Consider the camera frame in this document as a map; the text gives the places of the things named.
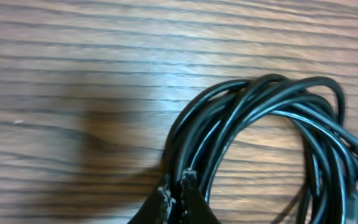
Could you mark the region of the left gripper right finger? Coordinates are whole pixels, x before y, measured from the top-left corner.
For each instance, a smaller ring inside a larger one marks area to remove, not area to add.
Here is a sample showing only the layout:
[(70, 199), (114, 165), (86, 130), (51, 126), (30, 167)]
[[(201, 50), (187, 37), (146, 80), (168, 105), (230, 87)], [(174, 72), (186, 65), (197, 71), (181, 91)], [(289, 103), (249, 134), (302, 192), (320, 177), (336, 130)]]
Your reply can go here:
[(220, 224), (197, 185), (197, 172), (186, 168), (181, 178), (181, 220), (184, 224)]

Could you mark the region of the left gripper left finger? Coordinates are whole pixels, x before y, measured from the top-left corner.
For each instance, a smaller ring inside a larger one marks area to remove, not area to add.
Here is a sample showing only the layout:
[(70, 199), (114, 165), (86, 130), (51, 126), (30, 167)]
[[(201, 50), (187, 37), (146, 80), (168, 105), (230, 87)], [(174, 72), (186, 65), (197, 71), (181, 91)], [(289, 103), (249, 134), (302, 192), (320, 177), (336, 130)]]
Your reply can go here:
[(175, 208), (169, 175), (162, 175), (152, 193), (128, 224), (169, 224)]

